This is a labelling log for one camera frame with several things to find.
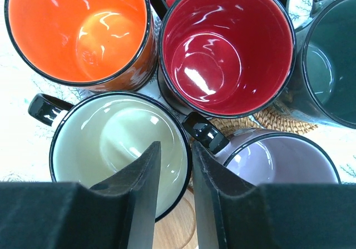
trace orange mug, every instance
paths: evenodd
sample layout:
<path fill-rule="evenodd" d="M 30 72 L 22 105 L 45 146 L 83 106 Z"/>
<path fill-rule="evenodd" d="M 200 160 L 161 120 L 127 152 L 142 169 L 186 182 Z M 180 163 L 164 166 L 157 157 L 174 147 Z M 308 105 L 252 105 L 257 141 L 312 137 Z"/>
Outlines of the orange mug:
<path fill-rule="evenodd" d="M 22 59 L 59 84 L 136 90 L 157 66 L 149 0 L 5 0 L 5 20 Z"/>

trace mug exterior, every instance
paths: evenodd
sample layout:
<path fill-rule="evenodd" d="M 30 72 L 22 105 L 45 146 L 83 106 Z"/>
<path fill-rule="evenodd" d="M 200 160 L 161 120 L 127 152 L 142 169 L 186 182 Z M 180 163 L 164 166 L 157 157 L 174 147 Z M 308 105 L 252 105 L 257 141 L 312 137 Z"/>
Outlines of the mug exterior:
<path fill-rule="evenodd" d="M 166 100 L 170 100 L 170 101 L 168 101 L 168 103 L 171 106 L 173 106 L 174 109 L 177 109 L 179 112 L 182 112 L 183 114 L 187 114 L 191 111 L 198 111 L 206 117 L 217 117 L 217 118 L 245 117 L 245 116 L 254 114 L 254 113 L 264 109 L 265 107 L 271 105 L 272 102 L 277 98 L 278 95 L 280 95 L 280 93 L 282 92 L 284 87 L 287 85 L 287 83 L 291 77 L 291 70 L 294 67 L 295 57 L 296 57 L 296 51 L 295 51 L 296 44 L 295 44 L 293 25 L 291 23 L 291 20 L 290 20 L 288 14 L 286 13 L 284 7 L 279 3 L 279 1 L 278 0 L 269 0 L 269 2 L 274 4 L 276 9 L 278 8 L 279 13 L 280 13 L 280 18 L 286 24 L 285 29 L 288 30 L 288 31 L 286 31 L 286 33 L 288 33 L 287 36 L 289 36 L 288 38 L 290 38 L 290 45 L 291 45 L 291 56 L 290 56 L 291 60 L 290 60 L 290 64 L 288 64 L 288 70 L 286 70 L 285 77 L 282 80 L 281 80 L 282 75 L 279 77 L 280 85 L 277 87 L 274 85 L 274 88 L 271 87 L 273 89 L 276 89 L 276 91 L 273 92 L 273 94 L 271 94 L 270 98 L 268 97 L 268 99 L 266 101 L 263 101 L 263 103 L 257 104 L 256 107 L 254 107 L 254 108 L 251 108 L 251 109 L 248 108 L 244 111 L 241 110 L 239 112 L 224 111 L 223 107 L 225 107 L 225 106 L 223 106 L 223 105 L 220 106 L 221 108 L 219 108 L 215 111 L 212 111 L 212 110 L 206 109 L 200 105 L 195 104 L 194 102 L 191 101 L 191 99 L 187 98 L 186 96 L 184 96 L 181 93 L 181 90 L 179 89 L 179 87 L 176 85 L 176 83 L 173 81 L 173 79 L 171 77 L 172 75 L 169 72 L 169 69 L 171 67 L 168 66 L 168 65 L 170 65 L 170 63 L 165 61 L 167 50 L 173 50 L 172 49 L 173 47 L 167 46 L 167 44 L 166 44 L 167 43 L 167 41 L 166 41 L 167 35 L 169 35 L 169 36 L 173 35 L 170 31 L 168 32 L 168 25 L 169 26 L 174 25 L 172 22 L 170 22 L 170 19 L 173 17 L 174 13 L 176 13 L 179 6 L 185 2 L 188 2 L 188 1 L 187 0 L 176 0 L 175 2 L 173 2 L 172 6 L 168 9 L 165 17 L 163 18 L 162 27 L 161 27 L 161 31 L 160 31 L 160 35 L 159 35 L 159 61 L 160 61 L 160 66 L 161 66 L 162 73 L 163 73 L 163 79 L 162 79 L 162 81 L 159 81 L 159 84 L 160 84 L 160 89 L 161 89 L 162 95 L 164 95 Z M 269 86 L 267 86 L 268 82 L 266 82 L 266 80 L 261 79 L 260 81 L 261 82 L 263 81 L 263 84 L 264 84 L 263 87 L 267 87 L 267 88 L 269 87 Z M 166 91 L 162 91 L 162 88 L 168 88 L 171 91 L 171 93 L 167 94 Z"/>
<path fill-rule="evenodd" d="M 54 158 L 55 158 L 55 152 L 58 154 L 58 149 L 56 148 L 57 144 L 61 144 L 63 142 L 63 137 L 65 137 L 66 134 L 62 133 L 63 128 L 66 128 L 66 125 L 68 122 L 71 121 L 72 118 L 77 114 L 78 110 L 82 109 L 84 106 L 87 104 L 90 105 L 90 103 L 94 103 L 95 101 L 99 101 L 102 98 L 109 98 L 109 97 L 127 97 L 127 98 L 136 98 L 142 101 L 145 101 L 149 103 L 151 106 L 154 106 L 161 110 L 162 113 L 164 113 L 175 125 L 178 135 L 181 136 L 182 142 L 181 142 L 181 147 L 184 149 L 184 152 L 182 155 L 184 155 L 187 159 L 186 167 L 187 171 L 182 178 L 184 178 L 184 184 L 182 185 L 182 189 L 178 191 L 178 195 L 175 199 L 175 201 L 172 203 L 172 205 L 169 206 L 168 209 L 166 209 L 162 214 L 156 217 L 156 221 L 161 220 L 164 218 L 166 215 L 168 215 L 174 208 L 175 206 L 179 203 L 179 201 L 182 199 L 186 188 L 188 186 L 188 182 L 190 179 L 190 174 L 192 170 L 192 156 L 191 156 L 191 150 L 189 146 L 189 141 L 187 139 L 186 133 L 184 129 L 182 128 L 180 122 L 174 117 L 174 115 L 161 103 L 158 101 L 144 96 L 139 93 L 135 92 L 130 92 L 130 91 L 113 91 L 113 92 L 106 92 L 102 94 L 97 94 L 93 95 L 89 98 L 84 99 L 80 103 L 76 104 L 75 106 L 72 106 L 60 99 L 50 97 L 50 96 L 45 96 L 45 98 L 41 98 L 42 94 L 38 94 L 32 101 L 29 107 L 29 114 L 34 117 L 37 120 L 42 120 L 42 123 L 45 123 L 47 125 L 55 125 L 57 126 L 56 131 L 54 133 L 52 142 L 51 142 L 51 147 L 50 147 L 50 173 L 52 177 L 53 182 L 58 181 L 58 175 L 56 175 L 56 168 L 54 165 Z M 68 109 L 69 111 L 61 111 L 60 109 L 53 108 L 53 106 L 57 107 L 62 107 L 63 109 Z"/>
<path fill-rule="evenodd" d="M 65 9 L 70 9 L 70 2 L 77 0 L 64 0 L 67 3 L 60 3 L 56 0 L 50 0 L 50 4 L 53 6 L 59 8 L 58 10 L 60 11 L 61 9 L 64 9 L 62 13 L 65 13 Z M 100 6 L 98 7 L 97 1 L 91 3 L 90 0 L 78 0 L 78 2 L 81 1 L 83 4 L 85 4 L 88 8 L 88 14 L 93 13 L 90 11 L 99 11 L 100 12 Z M 105 50 L 104 45 L 100 45 L 101 51 L 102 51 L 102 56 L 100 58 L 101 62 L 98 62 L 99 60 L 96 60 L 96 58 L 99 59 L 97 54 L 97 49 L 96 47 L 99 46 L 98 41 L 95 40 L 96 37 L 93 37 L 92 41 L 89 41 L 89 44 L 87 44 L 88 41 L 84 45 L 82 45 L 82 53 L 83 59 L 81 60 L 83 63 L 79 63 L 76 54 L 78 54 L 78 39 L 82 36 L 81 32 L 79 34 L 79 38 L 77 37 L 77 41 L 74 41 L 75 37 L 73 34 L 72 27 L 68 33 L 70 34 L 62 34 L 62 41 L 59 41 L 58 37 L 51 37 L 50 32 L 46 34 L 46 29 L 48 28 L 59 28 L 56 26 L 56 24 L 61 24 L 61 20 L 64 19 L 66 16 L 56 16 L 55 14 L 52 15 L 52 18 L 54 20 L 58 20 L 58 22 L 50 22 L 48 25 L 44 28 L 43 26 L 36 26 L 36 18 L 38 17 L 44 17 L 43 13 L 54 13 L 52 10 L 48 9 L 47 12 L 42 11 L 42 13 L 38 14 L 39 12 L 36 12 L 37 14 L 31 15 L 26 12 L 25 6 L 26 3 L 29 3 L 29 6 L 31 5 L 31 0 L 5 0 L 5 6 L 4 6 L 4 15 L 5 15 L 5 22 L 6 22 L 6 27 L 8 31 L 8 35 L 10 37 L 10 40 L 16 49 L 17 53 L 21 56 L 21 58 L 38 74 L 43 76 L 44 78 L 62 84 L 70 87 L 78 87 L 78 88 L 85 88 L 89 89 L 95 92 L 103 92 L 103 91 L 112 91 L 116 89 L 125 89 L 125 90 L 137 90 L 140 87 L 144 85 L 144 83 L 153 75 L 154 71 L 157 68 L 158 65 L 158 60 L 157 60 L 157 44 L 156 44 L 156 38 L 154 35 L 154 20 L 153 20 L 153 15 L 151 11 L 151 6 L 150 6 L 150 1 L 149 0 L 142 0 L 144 2 L 144 7 L 145 9 L 143 11 L 140 11 L 141 14 L 145 14 L 146 16 L 141 16 L 140 20 L 143 20 L 145 17 L 145 30 L 142 32 L 142 41 L 138 48 L 135 48 L 135 53 L 132 54 L 130 58 L 128 58 L 126 64 L 123 64 L 120 68 L 115 68 L 118 66 L 117 64 L 117 59 L 120 58 L 120 50 L 125 50 L 125 48 L 117 48 L 118 53 L 116 53 L 115 50 L 112 48 L 109 48 Z M 86 9 L 81 8 L 83 11 L 83 15 L 81 17 L 88 16 L 88 14 L 85 14 Z M 119 13 L 111 13 L 108 12 L 108 15 L 104 16 L 103 18 L 107 18 L 112 14 L 119 14 Z M 113 24 L 116 24 L 114 28 L 120 28 L 120 25 L 117 25 L 117 22 L 113 21 L 111 22 Z M 87 24 L 89 28 L 93 26 L 93 22 L 87 22 L 87 23 L 79 23 L 78 24 Z M 66 23 L 62 24 L 63 29 L 68 30 L 68 27 L 66 26 Z M 43 33 L 43 36 L 41 37 L 36 37 L 39 33 Z M 33 35 L 31 36 L 32 42 L 35 43 L 35 45 L 31 45 L 26 39 L 26 35 Z M 122 38 L 123 36 L 117 36 L 117 35 L 111 35 L 115 36 L 117 38 Z M 48 45 L 48 46 L 53 46 L 53 48 L 47 48 L 45 51 L 50 52 L 49 55 L 45 56 L 40 53 L 41 50 L 44 50 L 43 48 L 38 48 L 33 46 L 42 46 L 40 44 L 41 39 L 50 39 L 52 40 L 51 44 L 53 45 Z M 114 42 L 108 43 L 108 46 L 112 46 L 115 44 Z M 75 50 L 70 47 L 66 47 L 67 44 L 71 44 L 71 46 L 76 46 Z M 37 51 L 38 53 L 34 56 L 28 55 L 26 52 L 31 52 L 31 51 Z M 51 61 L 44 60 L 46 58 L 57 58 L 58 63 L 53 63 L 51 67 Z M 106 70 L 106 74 L 102 74 L 98 72 L 98 68 L 93 69 L 96 71 L 95 76 L 93 74 L 87 75 L 86 70 L 84 68 L 85 65 L 88 65 L 88 68 L 92 68 L 95 66 L 95 63 L 103 63 L 106 66 L 102 66 L 102 70 Z M 78 73 L 75 76 L 72 76 L 71 74 L 75 72 Z"/>
<path fill-rule="evenodd" d="M 312 10 L 308 21 L 295 30 L 298 41 L 296 65 L 289 83 L 273 103 L 272 108 L 292 119 L 333 127 L 356 128 L 356 114 L 351 112 L 356 108 L 353 97 L 356 92 L 352 89 L 356 77 L 353 70 L 346 71 L 341 67 L 345 66 L 343 63 L 345 61 L 348 61 L 347 66 L 353 66 L 355 63 L 353 56 L 344 53 L 348 41 L 352 42 L 353 39 L 344 30 L 348 24 L 344 22 L 345 16 L 340 11 L 333 12 L 340 5 L 346 6 L 347 2 L 350 4 L 349 10 L 354 11 L 351 2 L 356 3 L 356 1 L 323 0 L 322 2 L 320 7 L 313 5 L 313 9 L 314 7 L 318 9 Z M 348 19 L 350 22 L 354 20 L 352 16 Z M 330 28 L 331 25 L 335 26 L 333 34 L 330 31 L 322 31 Z M 330 52 L 334 55 L 339 54 L 336 59 L 338 63 L 330 57 Z M 347 84 L 345 87 L 341 86 L 342 80 Z M 353 116 L 349 116 L 350 120 L 343 119 L 343 115 L 338 116 L 341 114 L 338 110 L 345 109 L 353 113 Z"/>

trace mug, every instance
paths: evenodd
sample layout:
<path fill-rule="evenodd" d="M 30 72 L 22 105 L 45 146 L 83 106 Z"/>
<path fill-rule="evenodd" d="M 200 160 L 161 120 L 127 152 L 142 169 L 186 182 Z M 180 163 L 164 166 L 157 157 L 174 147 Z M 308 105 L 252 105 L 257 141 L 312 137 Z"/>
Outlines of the mug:
<path fill-rule="evenodd" d="M 151 3 L 161 18 L 165 14 L 159 35 L 160 88 L 165 83 L 189 111 L 245 117 L 270 105 L 289 80 L 295 37 L 278 0 Z"/>
<path fill-rule="evenodd" d="M 288 8 L 289 0 L 281 0 Z M 293 75 L 274 108 L 310 123 L 356 128 L 356 0 L 313 0 L 295 30 Z"/>
<path fill-rule="evenodd" d="M 53 182 L 78 181 L 90 188 L 136 160 L 154 141 L 160 141 L 156 220 L 172 211 L 184 195 L 192 169 L 189 142 L 179 121 L 154 99 L 114 91 L 73 106 L 38 94 L 28 113 L 56 128 L 50 148 Z"/>
<path fill-rule="evenodd" d="M 225 137 L 196 112 L 189 114 L 182 124 L 217 162 L 253 185 L 341 183 L 327 153 L 303 136 L 251 128 Z"/>
<path fill-rule="evenodd" d="M 5 0 L 21 58 L 59 84 L 136 90 L 158 65 L 149 0 Z"/>

